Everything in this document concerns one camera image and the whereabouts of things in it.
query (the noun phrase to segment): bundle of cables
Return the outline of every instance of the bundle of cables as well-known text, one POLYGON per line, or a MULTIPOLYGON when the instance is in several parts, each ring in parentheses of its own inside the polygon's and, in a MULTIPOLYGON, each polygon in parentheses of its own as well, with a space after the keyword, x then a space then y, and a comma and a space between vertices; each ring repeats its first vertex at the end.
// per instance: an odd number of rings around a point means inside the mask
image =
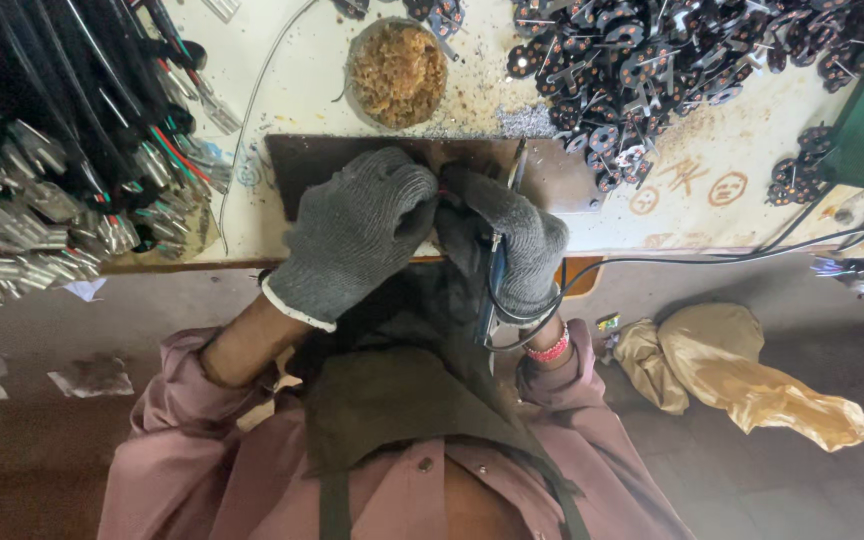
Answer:
POLYGON ((206 61, 162 0, 0 0, 0 305, 129 250, 182 254, 186 215, 232 178, 188 102, 241 127, 206 61))

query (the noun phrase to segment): metal shavings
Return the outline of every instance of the metal shavings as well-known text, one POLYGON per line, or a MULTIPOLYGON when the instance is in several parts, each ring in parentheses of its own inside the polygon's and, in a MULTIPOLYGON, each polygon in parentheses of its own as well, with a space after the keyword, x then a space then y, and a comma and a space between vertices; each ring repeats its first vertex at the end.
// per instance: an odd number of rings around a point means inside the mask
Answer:
POLYGON ((559 132, 549 119, 545 103, 523 106, 508 111, 504 104, 495 108, 495 117, 502 124, 502 137, 508 139, 552 139, 559 132))

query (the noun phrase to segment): gray knit glove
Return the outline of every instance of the gray knit glove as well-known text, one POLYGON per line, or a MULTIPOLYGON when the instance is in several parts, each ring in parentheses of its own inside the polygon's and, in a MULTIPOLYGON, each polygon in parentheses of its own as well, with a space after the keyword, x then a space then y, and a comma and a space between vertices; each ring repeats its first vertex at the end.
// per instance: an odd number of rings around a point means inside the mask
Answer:
POLYGON ((432 230, 438 180, 400 148, 354 158, 307 190, 286 233, 292 250, 262 283, 282 313, 333 332, 335 321, 409 263, 432 230))
MULTIPOLYGON (((442 180, 449 192, 505 237, 507 270, 497 291, 499 302, 511 313, 522 315, 535 313, 551 302, 559 294, 555 272, 569 244, 569 227, 497 180, 458 167, 445 169, 442 180)), ((438 241, 467 277, 481 272, 488 261, 482 226, 476 221, 447 206, 436 213, 438 241)), ((498 311, 498 317, 504 323, 527 328, 543 315, 521 320, 498 311)))

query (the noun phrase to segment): floor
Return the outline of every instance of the floor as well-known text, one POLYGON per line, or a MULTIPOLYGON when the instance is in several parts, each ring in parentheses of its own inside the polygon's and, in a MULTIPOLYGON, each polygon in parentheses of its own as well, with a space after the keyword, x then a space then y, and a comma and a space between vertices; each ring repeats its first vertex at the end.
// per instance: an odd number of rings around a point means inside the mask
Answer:
MULTIPOLYGON (((737 302, 762 322, 763 363, 864 407, 864 299, 812 276, 810 261, 790 254, 715 268, 614 265, 606 267, 591 296, 568 301, 562 312, 589 322, 618 312, 625 324, 661 319, 697 302, 737 302)), ((255 274, 113 276, 97 295, 102 300, 86 303, 57 290, 0 308, 0 352, 9 368, 2 384, 11 397, 0 404, 0 485, 41 470, 65 474, 69 485, 81 485, 77 474, 88 471, 101 483, 135 398, 67 399, 45 373, 74 360, 114 355, 126 361, 140 391, 158 370, 157 342, 183 328, 230 320, 258 294, 255 274), (23 430, 22 437, 12 429, 23 430), (17 440, 21 449, 15 448, 17 440)), ((683 416, 673 417, 642 399, 617 365, 599 370, 606 399, 700 539, 864 538, 864 443, 827 454, 790 430, 760 428, 745 435, 724 412, 696 399, 683 416)), ((76 529, 88 531, 98 518, 101 484, 68 493, 88 494, 77 508, 88 522, 76 529)), ((16 494, 0 488, 0 502, 16 494)), ((49 531, 56 516, 48 512, 22 515, 49 531)), ((5 523, 2 515, 13 514, 0 512, 5 523)), ((15 526, 39 530, 34 523, 15 526)))

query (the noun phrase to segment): bracelet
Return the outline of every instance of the bracelet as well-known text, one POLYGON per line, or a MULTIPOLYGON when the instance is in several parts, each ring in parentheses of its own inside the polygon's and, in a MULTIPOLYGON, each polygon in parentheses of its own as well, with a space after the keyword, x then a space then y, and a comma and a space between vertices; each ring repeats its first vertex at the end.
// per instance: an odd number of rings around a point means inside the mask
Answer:
POLYGON ((569 347, 569 327, 567 325, 563 325, 561 337, 558 338, 556 344, 550 349, 534 350, 529 348, 528 345, 522 345, 522 349, 525 349, 525 354, 528 355, 530 359, 542 363, 552 362, 558 359, 567 347, 569 347))

